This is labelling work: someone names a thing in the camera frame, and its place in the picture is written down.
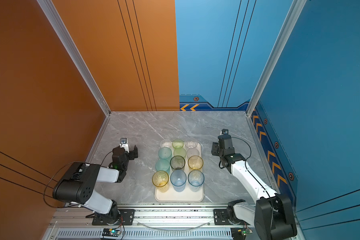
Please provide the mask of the yellow tumbler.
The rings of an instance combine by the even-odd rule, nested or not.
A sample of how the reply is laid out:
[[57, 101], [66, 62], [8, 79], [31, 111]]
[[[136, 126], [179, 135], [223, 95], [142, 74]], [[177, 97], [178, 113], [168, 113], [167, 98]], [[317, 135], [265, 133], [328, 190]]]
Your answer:
[[201, 171], [204, 166], [204, 160], [200, 156], [191, 156], [188, 159], [188, 166], [191, 171]]

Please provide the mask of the clear plastic cup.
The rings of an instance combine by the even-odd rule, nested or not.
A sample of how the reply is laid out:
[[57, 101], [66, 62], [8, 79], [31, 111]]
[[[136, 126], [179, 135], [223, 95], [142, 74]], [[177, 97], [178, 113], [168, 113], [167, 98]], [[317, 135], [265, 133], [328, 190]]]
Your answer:
[[188, 149], [187, 157], [191, 158], [193, 156], [200, 156], [200, 151], [197, 148]]

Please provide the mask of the clear stemmed glass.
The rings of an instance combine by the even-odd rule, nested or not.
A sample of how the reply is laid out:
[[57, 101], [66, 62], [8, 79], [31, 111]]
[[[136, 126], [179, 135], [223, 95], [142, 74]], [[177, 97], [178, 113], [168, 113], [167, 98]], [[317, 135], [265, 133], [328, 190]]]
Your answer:
[[195, 139], [185, 140], [185, 146], [188, 149], [194, 149], [194, 148], [196, 148], [198, 146], [198, 141], [195, 140]]

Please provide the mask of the light blue clear tumbler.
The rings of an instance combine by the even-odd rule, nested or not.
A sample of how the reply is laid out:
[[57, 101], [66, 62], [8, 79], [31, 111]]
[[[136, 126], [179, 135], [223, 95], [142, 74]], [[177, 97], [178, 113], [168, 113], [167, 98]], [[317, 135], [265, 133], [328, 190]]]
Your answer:
[[191, 191], [198, 192], [203, 187], [204, 181], [205, 181], [205, 176], [201, 171], [193, 170], [189, 172], [188, 182]]

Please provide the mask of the teal textured tumbler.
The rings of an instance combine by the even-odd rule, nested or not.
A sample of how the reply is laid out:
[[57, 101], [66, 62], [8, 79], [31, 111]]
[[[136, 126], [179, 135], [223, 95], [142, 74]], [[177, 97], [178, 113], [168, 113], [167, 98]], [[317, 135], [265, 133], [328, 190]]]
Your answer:
[[168, 147], [162, 147], [158, 151], [158, 156], [160, 160], [165, 160], [167, 162], [170, 162], [172, 159], [172, 150]]
[[167, 160], [159, 159], [155, 165], [156, 171], [164, 171], [170, 175], [170, 163]]

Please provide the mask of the amber tall tumbler back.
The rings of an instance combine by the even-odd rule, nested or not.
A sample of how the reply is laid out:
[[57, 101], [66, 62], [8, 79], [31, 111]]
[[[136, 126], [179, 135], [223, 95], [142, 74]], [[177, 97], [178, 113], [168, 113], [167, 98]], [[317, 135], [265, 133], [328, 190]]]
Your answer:
[[152, 177], [156, 190], [165, 193], [169, 189], [169, 175], [165, 171], [157, 171]]

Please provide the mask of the light green dotted cup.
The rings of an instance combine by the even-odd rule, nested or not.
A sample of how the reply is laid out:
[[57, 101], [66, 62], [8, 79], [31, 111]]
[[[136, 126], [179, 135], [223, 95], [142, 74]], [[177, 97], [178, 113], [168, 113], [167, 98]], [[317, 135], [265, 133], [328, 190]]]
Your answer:
[[187, 156], [187, 151], [184, 148], [176, 148], [174, 149], [174, 156], [181, 156], [185, 159]]

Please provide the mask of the small green faceted glass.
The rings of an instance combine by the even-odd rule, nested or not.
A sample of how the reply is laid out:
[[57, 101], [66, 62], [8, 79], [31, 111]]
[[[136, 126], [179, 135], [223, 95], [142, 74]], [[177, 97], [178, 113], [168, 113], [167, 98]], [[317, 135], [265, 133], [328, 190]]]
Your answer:
[[172, 147], [174, 149], [180, 149], [184, 147], [184, 141], [181, 139], [175, 139], [172, 141]]

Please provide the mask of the small clear faceted glass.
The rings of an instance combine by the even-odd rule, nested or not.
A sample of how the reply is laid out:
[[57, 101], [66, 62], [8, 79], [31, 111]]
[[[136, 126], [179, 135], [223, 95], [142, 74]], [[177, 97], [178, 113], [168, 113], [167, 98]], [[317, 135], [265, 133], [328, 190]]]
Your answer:
[[161, 148], [171, 148], [172, 147], [172, 141], [169, 139], [164, 139], [160, 143]]

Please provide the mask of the dark smoky tumbler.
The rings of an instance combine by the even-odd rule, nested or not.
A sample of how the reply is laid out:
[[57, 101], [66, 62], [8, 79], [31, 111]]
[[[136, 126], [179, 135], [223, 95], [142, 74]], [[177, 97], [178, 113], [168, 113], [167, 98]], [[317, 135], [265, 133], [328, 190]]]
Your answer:
[[182, 156], [174, 156], [170, 160], [170, 166], [173, 171], [183, 170], [186, 165], [186, 160]]

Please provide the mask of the grey-blue frosted tumbler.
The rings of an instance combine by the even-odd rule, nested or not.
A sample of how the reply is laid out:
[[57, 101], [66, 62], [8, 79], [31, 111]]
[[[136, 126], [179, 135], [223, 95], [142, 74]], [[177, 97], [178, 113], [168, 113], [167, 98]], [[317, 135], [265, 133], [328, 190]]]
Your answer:
[[187, 175], [183, 170], [175, 170], [171, 173], [170, 181], [176, 192], [182, 192], [186, 186]]

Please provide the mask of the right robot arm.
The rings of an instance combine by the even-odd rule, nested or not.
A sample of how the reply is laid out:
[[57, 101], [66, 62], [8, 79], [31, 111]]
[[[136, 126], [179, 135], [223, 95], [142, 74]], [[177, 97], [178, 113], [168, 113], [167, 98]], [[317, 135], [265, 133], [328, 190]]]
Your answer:
[[229, 220], [255, 227], [261, 240], [285, 240], [297, 236], [292, 201], [269, 187], [250, 167], [248, 159], [236, 153], [229, 130], [223, 129], [211, 153], [220, 158], [219, 168], [226, 169], [248, 191], [254, 206], [244, 200], [232, 201], [227, 207]]

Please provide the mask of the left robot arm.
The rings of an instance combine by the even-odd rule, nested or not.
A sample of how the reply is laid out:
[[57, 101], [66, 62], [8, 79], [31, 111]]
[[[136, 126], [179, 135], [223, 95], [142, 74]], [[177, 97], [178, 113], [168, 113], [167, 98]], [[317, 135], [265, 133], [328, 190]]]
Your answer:
[[112, 162], [108, 167], [99, 164], [74, 162], [53, 189], [53, 198], [64, 203], [76, 203], [93, 213], [93, 225], [122, 225], [122, 214], [116, 201], [95, 190], [97, 182], [120, 183], [124, 180], [129, 161], [138, 158], [138, 147], [129, 149], [120, 144], [112, 150]]

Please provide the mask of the white rectangular tray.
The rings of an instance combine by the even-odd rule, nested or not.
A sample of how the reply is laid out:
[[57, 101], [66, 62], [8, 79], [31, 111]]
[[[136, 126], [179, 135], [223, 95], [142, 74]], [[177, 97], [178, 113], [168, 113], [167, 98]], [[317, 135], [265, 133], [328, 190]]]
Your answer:
[[[188, 148], [186, 148], [185, 146], [185, 141], [184, 141], [184, 147], [183, 147], [186, 151], [188, 151]], [[198, 143], [198, 146], [196, 147], [199, 151], [200, 151], [200, 157], [202, 157], [202, 147], [201, 145]], [[174, 157], [174, 148], [171, 147], [172, 150], [172, 157]], [[170, 175], [169, 175], [169, 189], [165, 192], [159, 192], [158, 190], [156, 190], [155, 188], [155, 199], [158, 202], [201, 202], [204, 198], [204, 189], [203, 187], [198, 191], [198, 192], [193, 192], [190, 189], [189, 186], [189, 182], [188, 182], [188, 174], [189, 172], [191, 172], [191, 170], [189, 169], [188, 166], [188, 157], [186, 156], [185, 160], [186, 160], [186, 165], [183, 169], [183, 171], [186, 173], [187, 175], [187, 181], [186, 181], [186, 186], [185, 189], [182, 192], [176, 192], [171, 184], [170, 181], [170, 176], [171, 173], [173, 172], [172, 169], [170, 169]]]

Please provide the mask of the left green circuit board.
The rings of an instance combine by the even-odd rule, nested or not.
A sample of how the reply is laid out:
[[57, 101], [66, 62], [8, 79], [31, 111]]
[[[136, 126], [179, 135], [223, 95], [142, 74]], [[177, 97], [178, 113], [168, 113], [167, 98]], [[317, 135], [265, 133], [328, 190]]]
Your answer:
[[121, 229], [116, 228], [104, 228], [102, 231], [101, 239], [104, 240], [121, 240], [123, 233]]

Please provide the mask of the green circuit board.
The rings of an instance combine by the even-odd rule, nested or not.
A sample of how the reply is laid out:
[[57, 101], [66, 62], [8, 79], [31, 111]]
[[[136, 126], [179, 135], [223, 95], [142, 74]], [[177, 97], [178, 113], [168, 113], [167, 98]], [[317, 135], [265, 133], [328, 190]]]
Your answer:
[[104, 240], [121, 240], [123, 233], [121, 229], [116, 228], [104, 228], [102, 231], [101, 239]]
[[248, 235], [251, 235], [253, 230], [250, 228], [231, 228], [231, 236], [233, 240], [245, 240]]

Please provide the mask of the right green circuit board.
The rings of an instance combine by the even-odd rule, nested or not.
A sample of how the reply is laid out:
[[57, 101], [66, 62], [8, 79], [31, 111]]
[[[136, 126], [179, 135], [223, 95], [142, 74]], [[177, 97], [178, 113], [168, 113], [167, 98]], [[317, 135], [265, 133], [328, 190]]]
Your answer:
[[251, 235], [253, 230], [250, 228], [231, 228], [231, 236], [233, 240], [245, 240], [248, 235]]

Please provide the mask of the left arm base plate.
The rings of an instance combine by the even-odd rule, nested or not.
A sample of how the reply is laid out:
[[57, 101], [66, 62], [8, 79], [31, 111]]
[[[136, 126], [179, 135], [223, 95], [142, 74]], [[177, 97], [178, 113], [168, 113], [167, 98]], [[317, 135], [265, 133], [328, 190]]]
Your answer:
[[106, 215], [94, 214], [93, 226], [131, 226], [135, 217], [134, 209], [121, 209], [115, 212], [111, 211]]

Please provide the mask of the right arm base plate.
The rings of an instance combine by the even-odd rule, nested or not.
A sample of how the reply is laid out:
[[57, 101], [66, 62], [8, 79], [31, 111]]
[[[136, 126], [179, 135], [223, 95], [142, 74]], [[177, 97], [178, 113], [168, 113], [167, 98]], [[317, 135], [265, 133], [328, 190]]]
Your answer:
[[227, 209], [214, 209], [214, 224], [216, 226], [233, 225], [247, 226], [247, 222], [234, 217], [233, 213]]

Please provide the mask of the aluminium front rail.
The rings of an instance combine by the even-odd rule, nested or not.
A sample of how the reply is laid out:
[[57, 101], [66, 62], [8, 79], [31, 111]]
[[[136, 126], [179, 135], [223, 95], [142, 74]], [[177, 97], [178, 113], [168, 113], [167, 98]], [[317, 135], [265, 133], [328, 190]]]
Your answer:
[[233, 240], [231, 228], [253, 230], [246, 240], [259, 239], [255, 227], [214, 224], [214, 209], [226, 209], [226, 204], [148, 204], [120, 205], [134, 209], [131, 226], [93, 226], [90, 212], [82, 208], [57, 210], [52, 217], [44, 240], [104, 240], [104, 228], [121, 229], [121, 240]]

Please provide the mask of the left aluminium corner post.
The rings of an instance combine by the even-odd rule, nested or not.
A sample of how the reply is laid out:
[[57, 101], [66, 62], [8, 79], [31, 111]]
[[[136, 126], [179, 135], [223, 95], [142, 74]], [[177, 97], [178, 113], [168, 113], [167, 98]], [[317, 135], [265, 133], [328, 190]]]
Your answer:
[[37, 0], [39, 6], [53, 27], [55, 33], [72, 59], [77, 70], [81, 74], [91, 93], [93, 94], [95, 100], [99, 104], [103, 113], [106, 117], [111, 115], [111, 109], [108, 106], [103, 94], [101, 93], [100, 88], [98, 87], [93, 75], [91, 74], [85, 60], [83, 59], [79, 49], [77, 48], [71, 34], [69, 33], [67, 27], [65, 26], [62, 18], [60, 17], [54, 3], [48, 0]]

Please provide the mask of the aluminium corner post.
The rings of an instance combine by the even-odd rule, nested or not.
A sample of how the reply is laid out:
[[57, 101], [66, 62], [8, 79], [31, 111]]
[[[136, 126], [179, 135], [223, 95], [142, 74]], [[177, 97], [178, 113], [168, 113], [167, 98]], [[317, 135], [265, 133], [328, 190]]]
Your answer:
[[278, 37], [275, 41], [273, 49], [269, 55], [267, 63], [255, 87], [251, 100], [246, 110], [246, 114], [250, 117], [255, 110], [257, 103], [272, 75], [272, 72], [285, 48], [285, 45], [300, 17], [300, 14], [306, 4], [307, 0], [294, 0], [288, 11], [288, 14], [283, 22]]
[[79, 49], [77, 48], [71, 34], [69, 33], [67, 27], [65, 26], [62, 18], [60, 17], [54, 3], [48, 0], [37, 0], [39, 6], [53, 27], [55, 33], [72, 59], [77, 70], [81, 74], [91, 93], [93, 94], [95, 100], [99, 104], [103, 113], [106, 117], [111, 115], [111, 109], [108, 106], [103, 94], [101, 93], [100, 88], [98, 87], [93, 75], [91, 74], [85, 60], [83, 59]]

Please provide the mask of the right aluminium corner post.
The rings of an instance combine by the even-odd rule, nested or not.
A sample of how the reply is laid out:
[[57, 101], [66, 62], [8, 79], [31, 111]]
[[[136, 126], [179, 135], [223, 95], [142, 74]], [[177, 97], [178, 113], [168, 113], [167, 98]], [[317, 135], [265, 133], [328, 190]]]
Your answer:
[[257, 103], [272, 75], [272, 72], [285, 48], [285, 45], [300, 17], [300, 14], [306, 4], [307, 0], [294, 0], [288, 11], [288, 14], [283, 22], [278, 37], [275, 41], [273, 49], [269, 55], [267, 63], [255, 87], [251, 100], [246, 110], [246, 114], [250, 117], [255, 110]]

